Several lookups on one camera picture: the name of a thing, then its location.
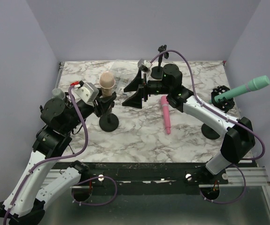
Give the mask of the black desk mic stand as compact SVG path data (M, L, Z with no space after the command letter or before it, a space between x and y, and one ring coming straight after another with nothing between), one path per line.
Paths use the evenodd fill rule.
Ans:
M163 58L168 59L169 53L166 52L158 57L158 65L152 68L151 77L155 80L162 79L162 70L163 67L161 66Z
M104 115L99 119L99 126L105 132L112 132L118 128L119 119L118 117L111 113L109 115Z

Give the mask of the beige microphone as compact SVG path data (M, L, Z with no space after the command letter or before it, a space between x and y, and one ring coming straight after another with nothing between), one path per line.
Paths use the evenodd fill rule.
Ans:
M115 83L114 75L111 72L104 72L101 74L99 85L101 87L103 97L109 97L112 95Z

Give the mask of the pink microphone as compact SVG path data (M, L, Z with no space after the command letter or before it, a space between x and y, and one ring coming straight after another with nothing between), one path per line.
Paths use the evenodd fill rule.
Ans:
M169 111L169 103L166 99L166 96L161 97L161 106L162 106L165 130L166 130L166 133L170 135L171 134L170 111Z

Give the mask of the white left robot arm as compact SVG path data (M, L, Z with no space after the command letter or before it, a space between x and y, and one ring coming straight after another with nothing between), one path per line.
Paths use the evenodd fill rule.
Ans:
M80 92L81 99L76 102L71 92L54 89L53 97L40 107L45 126L36 135L29 162L19 182L10 196L0 202L0 218L5 225L37 225L50 204L64 191L75 184L91 185L97 180L87 165L76 160L59 178L45 187L41 186L59 160L84 152L88 145L86 118L93 113L103 118L116 99L116 93L103 97L100 89L93 93L83 89ZM71 134L79 124L84 128L85 144L79 152L64 156L72 141Z

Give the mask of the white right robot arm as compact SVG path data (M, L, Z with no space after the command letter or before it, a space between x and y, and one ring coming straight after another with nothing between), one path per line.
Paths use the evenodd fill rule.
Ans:
M124 88L124 92L133 91L134 94L122 103L123 106L141 109L150 95L164 94L171 107L195 117L223 138L219 153L205 164L200 173L203 182L210 184L215 181L218 173L241 161L254 147L251 121L245 117L239 120L229 116L196 97L193 91L182 85L183 74L177 65L165 65L161 80L147 80L147 72L147 67L141 66L136 77Z

